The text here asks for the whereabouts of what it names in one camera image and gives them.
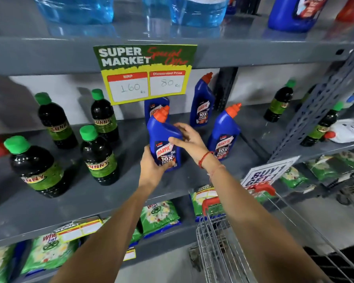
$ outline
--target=orange bottle cap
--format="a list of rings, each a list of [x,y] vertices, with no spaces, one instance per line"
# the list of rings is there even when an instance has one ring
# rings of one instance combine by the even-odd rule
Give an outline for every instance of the orange bottle cap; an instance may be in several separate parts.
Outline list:
[[[336,133],[334,131],[328,131],[327,133],[324,134],[325,139],[331,139],[336,136]]]
[[[160,123],[165,123],[166,119],[168,118],[169,114],[169,105],[166,105],[159,110],[157,110],[154,114],[154,117]]]
[[[227,107],[225,111],[227,112],[227,114],[229,116],[231,116],[232,118],[235,118],[237,113],[240,111],[240,107],[241,107],[241,103],[236,103],[230,107]]]
[[[210,83],[211,79],[212,79],[212,72],[209,72],[208,74],[202,76],[202,80],[207,84]]]

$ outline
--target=red thread bracelet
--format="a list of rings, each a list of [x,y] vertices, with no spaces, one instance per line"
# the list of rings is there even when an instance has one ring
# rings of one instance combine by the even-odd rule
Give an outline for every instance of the red thread bracelet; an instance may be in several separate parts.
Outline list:
[[[208,154],[214,154],[214,152],[208,151],[206,154],[203,155],[202,159],[200,159],[200,161],[198,162],[198,167],[199,167],[199,168],[203,169],[203,168],[202,168],[202,162],[203,162],[203,160],[205,159],[205,157],[206,157]]]

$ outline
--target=wrist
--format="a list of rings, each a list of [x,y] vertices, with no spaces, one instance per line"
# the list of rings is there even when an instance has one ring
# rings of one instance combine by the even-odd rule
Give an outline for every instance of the wrist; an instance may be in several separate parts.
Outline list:
[[[208,174],[211,174],[212,171],[220,165],[219,160],[211,153],[208,154],[202,162],[202,168],[204,168]]]

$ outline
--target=white bottle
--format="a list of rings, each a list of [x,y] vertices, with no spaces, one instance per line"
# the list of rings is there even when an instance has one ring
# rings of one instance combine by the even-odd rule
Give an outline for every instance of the white bottle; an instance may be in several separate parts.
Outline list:
[[[354,118],[337,120],[332,126],[330,131],[335,132],[336,136],[330,138],[331,141],[336,143],[348,143],[354,141]]]

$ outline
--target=shelf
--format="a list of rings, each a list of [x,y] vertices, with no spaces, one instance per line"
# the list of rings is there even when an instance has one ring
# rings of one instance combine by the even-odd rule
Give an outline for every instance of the shelf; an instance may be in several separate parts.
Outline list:
[[[288,122],[293,118],[294,107],[297,101],[292,101],[291,106],[286,109],[278,122],[270,123],[263,118],[269,104],[258,104],[243,106],[239,112],[236,122],[242,129],[242,137],[249,143],[257,154],[267,161],[285,133]],[[335,143],[332,141],[318,142],[312,147],[297,145],[292,150],[283,153],[280,160],[301,156],[297,163],[315,159],[321,155],[332,155],[342,151],[354,149],[354,142]]]
[[[135,246],[136,258],[123,262],[121,268],[142,262],[152,257],[161,255],[176,248],[194,243],[197,240],[195,231],[197,223],[195,222],[195,214],[193,205],[188,195],[172,200],[177,213],[180,216],[181,224],[166,230],[165,232],[156,234],[147,239],[141,239]],[[19,276],[12,283],[34,283],[41,280],[50,280],[54,276],[58,268],[45,270],[30,276]]]
[[[320,20],[309,33],[286,33],[249,15],[216,28],[176,26],[167,7],[142,0],[115,0],[114,11],[111,24],[72,26],[48,23],[33,0],[0,0],[0,75],[99,72],[92,47],[108,44],[197,44],[196,69],[341,61],[354,49],[349,25]]]
[[[189,114],[171,115],[171,123],[188,122]],[[214,122],[200,130],[207,141]],[[73,127],[79,141],[79,127]],[[122,142],[114,148],[120,169],[120,179],[111,186],[99,185],[81,163],[80,151],[58,150],[45,130],[23,135],[30,143],[47,148],[62,166],[71,163],[76,177],[71,188],[55,199],[48,199],[29,188],[9,166],[8,157],[0,158],[0,246],[47,234],[72,220],[92,215],[106,217],[118,208],[138,187],[140,159],[148,143],[144,119],[118,121]],[[159,186],[146,201],[152,204],[189,194],[193,189],[209,183],[203,169],[183,152],[180,169],[165,173]],[[241,179],[250,168],[260,165],[259,157],[240,138],[223,161],[228,171]]]

